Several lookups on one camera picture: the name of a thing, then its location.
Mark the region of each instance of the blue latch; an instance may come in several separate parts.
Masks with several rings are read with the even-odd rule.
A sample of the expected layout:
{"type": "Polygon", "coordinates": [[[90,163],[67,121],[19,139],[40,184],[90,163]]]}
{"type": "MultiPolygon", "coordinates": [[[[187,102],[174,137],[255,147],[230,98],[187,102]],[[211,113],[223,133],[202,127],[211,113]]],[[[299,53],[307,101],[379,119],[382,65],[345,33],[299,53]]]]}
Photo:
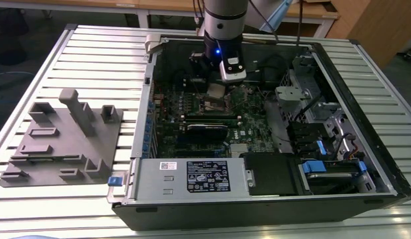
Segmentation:
{"type": "Polygon", "coordinates": [[[122,187],[123,186],[123,177],[110,177],[108,186],[110,187],[122,187]]]}
{"type": "Polygon", "coordinates": [[[323,173],[326,172],[326,167],[323,161],[311,160],[303,163],[305,173],[323,173]]]}
{"type": "Polygon", "coordinates": [[[359,162],[359,168],[361,168],[361,171],[362,172],[366,172],[367,171],[367,167],[366,167],[366,164],[363,161],[359,162]]]}
{"type": "Polygon", "coordinates": [[[327,155],[326,148],[325,148],[322,140],[318,140],[318,145],[319,145],[319,148],[321,148],[322,155],[327,155]]]}

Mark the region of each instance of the warning label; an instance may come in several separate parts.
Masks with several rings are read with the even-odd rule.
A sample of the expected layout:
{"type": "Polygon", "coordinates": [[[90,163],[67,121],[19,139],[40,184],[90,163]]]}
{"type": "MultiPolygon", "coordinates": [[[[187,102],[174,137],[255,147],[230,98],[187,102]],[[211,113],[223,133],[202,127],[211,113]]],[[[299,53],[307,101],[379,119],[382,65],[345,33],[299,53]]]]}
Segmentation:
{"type": "Polygon", "coordinates": [[[187,162],[187,190],[191,193],[230,192],[227,161],[187,162]]]}

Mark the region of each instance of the wooden cabinet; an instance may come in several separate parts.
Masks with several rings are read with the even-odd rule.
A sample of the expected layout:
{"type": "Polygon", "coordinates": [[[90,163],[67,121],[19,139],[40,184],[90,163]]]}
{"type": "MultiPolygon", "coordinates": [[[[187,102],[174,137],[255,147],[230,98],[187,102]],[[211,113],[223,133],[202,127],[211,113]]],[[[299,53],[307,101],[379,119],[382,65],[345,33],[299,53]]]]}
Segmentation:
{"type": "Polygon", "coordinates": [[[333,0],[341,18],[327,38],[357,39],[385,67],[411,39],[411,0],[333,0]]]}

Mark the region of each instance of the white sticker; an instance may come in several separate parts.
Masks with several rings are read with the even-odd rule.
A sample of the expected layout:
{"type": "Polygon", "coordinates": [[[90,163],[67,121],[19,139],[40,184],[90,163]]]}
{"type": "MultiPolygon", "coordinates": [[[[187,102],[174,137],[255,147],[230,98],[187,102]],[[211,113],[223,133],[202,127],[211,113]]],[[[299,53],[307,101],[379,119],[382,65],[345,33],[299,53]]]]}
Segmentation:
{"type": "Polygon", "coordinates": [[[162,162],[159,166],[160,170],[176,170],[178,162],[162,162]]]}
{"type": "Polygon", "coordinates": [[[227,62],[229,62],[231,65],[237,65],[237,64],[239,64],[239,58],[238,58],[238,57],[230,58],[230,59],[227,59],[227,62]]]}
{"type": "Polygon", "coordinates": [[[135,4],[122,4],[122,3],[118,3],[118,6],[136,7],[135,4]]]}

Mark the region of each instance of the aluminum extrusion table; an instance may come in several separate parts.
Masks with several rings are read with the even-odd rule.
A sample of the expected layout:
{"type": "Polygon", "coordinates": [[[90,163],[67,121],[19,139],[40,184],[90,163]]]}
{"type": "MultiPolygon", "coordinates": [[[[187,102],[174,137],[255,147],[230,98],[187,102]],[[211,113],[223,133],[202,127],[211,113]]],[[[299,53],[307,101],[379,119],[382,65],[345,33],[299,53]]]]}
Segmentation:
{"type": "MultiPolygon", "coordinates": [[[[146,71],[144,40],[150,33],[195,35],[192,31],[78,26],[67,29],[0,132],[0,174],[22,141],[34,102],[58,100],[63,88],[76,88],[92,108],[124,109],[114,171],[130,167],[146,71]]],[[[271,39],[271,35],[246,34],[271,39]]],[[[314,39],[326,51],[350,90],[411,183],[411,107],[361,45],[349,40],[314,39]]],[[[115,215],[103,185],[0,187],[0,239],[26,235],[58,238],[343,238],[411,239],[411,201],[391,209],[366,212],[339,223],[283,225],[194,231],[134,232],[115,215]]],[[[124,194],[115,188],[115,197],[124,194]]]]}

